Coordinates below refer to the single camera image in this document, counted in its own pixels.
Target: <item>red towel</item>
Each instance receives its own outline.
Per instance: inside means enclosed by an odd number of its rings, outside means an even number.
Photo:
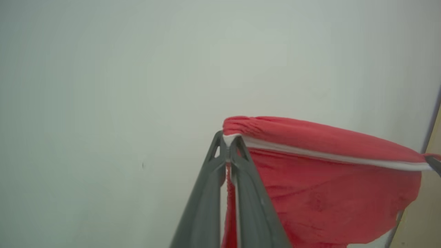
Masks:
[[[396,225],[416,199],[424,156],[393,142],[278,117],[225,120],[227,142],[241,135],[296,248],[369,243]],[[227,177],[222,247],[236,248],[235,191]]]

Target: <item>white elastic band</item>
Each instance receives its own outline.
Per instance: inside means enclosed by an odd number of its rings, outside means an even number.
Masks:
[[[241,134],[233,134],[233,135],[224,135],[224,141],[227,144],[227,147],[230,147],[234,138]],[[397,170],[406,170],[406,171],[422,171],[422,170],[432,170],[430,165],[425,162],[421,163],[412,163],[412,162],[402,162],[402,161],[387,161],[387,160],[375,160],[375,159],[366,159],[366,158],[355,158],[343,155],[329,154],[319,151],[307,150],[298,147],[291,147],[287,145],[276,144],[272,142],[263,141],[260,139],[254,139],[251,137],[243,136],[243,140],[247,147],[265,149],[265,150],[274,150],[281,151],[292,154],[306,155],[316,158],[324,158],[328,160],[341,161],[352,164],[360,164],[360,165],[374,165],[379,167],[385,167],[390,169]]]

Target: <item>white wall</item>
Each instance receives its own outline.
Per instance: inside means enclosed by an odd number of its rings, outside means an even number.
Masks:
[[[0,247],[167,247],[228,116],[420,150],[440,24],[439,1],[2,1]]]

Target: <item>wooden surface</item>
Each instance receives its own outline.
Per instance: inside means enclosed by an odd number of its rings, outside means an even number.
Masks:
[[[426,152],[441,154],[441,109]],[[422,173],[418,198],[404,212],[390,248],[441,248],[441,178],[436,172]]]

